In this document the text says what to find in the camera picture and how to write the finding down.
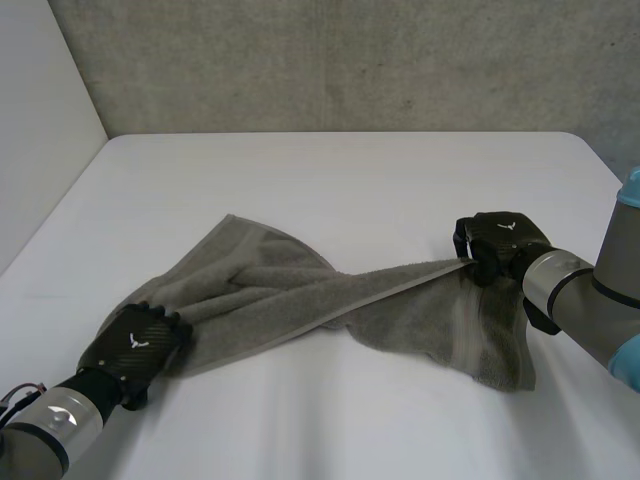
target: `concrete wall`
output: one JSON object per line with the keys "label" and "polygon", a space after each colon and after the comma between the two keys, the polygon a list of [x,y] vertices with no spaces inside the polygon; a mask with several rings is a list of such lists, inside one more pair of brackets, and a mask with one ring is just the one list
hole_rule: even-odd
{"label": "concrete wall", "polygon": [[47,1],[0,1],[0,274],[106,141]]}
{"label": "concrete wall", "polygon": [[640,163],[636,0],[50,3],[110,136],[560,130]]}

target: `gray concrete wall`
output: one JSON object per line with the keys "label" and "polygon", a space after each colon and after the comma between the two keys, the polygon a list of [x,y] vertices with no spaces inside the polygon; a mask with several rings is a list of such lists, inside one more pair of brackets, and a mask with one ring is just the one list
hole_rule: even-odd
{"label": "gray concrete wall", "polygon": [[560,130],[640,164],[637,0],[50,4],[110,136]]}

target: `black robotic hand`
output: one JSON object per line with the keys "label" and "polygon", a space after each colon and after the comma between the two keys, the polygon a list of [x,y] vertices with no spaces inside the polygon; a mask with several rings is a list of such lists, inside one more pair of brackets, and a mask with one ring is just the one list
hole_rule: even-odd
{"label": "black robotic hand", "polygon": [[516,278],[517,257],[525,250],[553,249],[529,218],[513,212],[478,213],[461,218],[456,222],[453,243],[458,258],[467,258],[471,250],[471,257],[477,262],[473,280],[480,287],[491,285],[500,276]]}
{"label": "black robotic hand", "polygon": [[[453,243],[458,258],[471,257],[473,281],[479,287],[499,277],[512,278],[522,286],[527,268],[542,254],[555,250],[542,231],[522,213],[478,213],[456,222]],[[549,335],[561,330],[527,298],[523,307],[531,325]]]}
{"label": "black robotic hand", "polygon": [[99,370],[121,390],[121,404],[138,410],[147,404],[147,389],[192,334],[180,315],[146,303],[125,306],[83,353],[78,373]]}

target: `white wall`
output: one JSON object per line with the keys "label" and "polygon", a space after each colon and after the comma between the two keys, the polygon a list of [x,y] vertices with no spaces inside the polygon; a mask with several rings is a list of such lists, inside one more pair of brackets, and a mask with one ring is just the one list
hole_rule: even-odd
{"label": "white wall", "polygon": [[107,141],[46,0],[0,0],[0,274]]}

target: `metal cylinder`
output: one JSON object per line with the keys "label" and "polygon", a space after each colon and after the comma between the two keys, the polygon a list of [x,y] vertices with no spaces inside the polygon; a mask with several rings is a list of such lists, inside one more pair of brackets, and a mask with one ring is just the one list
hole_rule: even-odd
{"label": "metal cylinder", "polygon": [[59,480],[63,469],[50,446],[19,430],[0,432],[1,480]]}
{"label": "metal cylinder", "polygon": [[538,310],[553,319],[553,302],[564,283],[591,268],[571,252],[552,250],[529,266],[522,280],[522,291]]}
{"label": "metal cylinder", "polygon": [[616,203],[593,275],[606,288],[640,301],[640,208]]}
{"label": "metal cylinder", "polygon": [[103,427],[96,406],[80,392],[65,387],[49,390],[16,417],[15,423],[33,425],[53,437],[66,452],[70,465],[94,442]]}

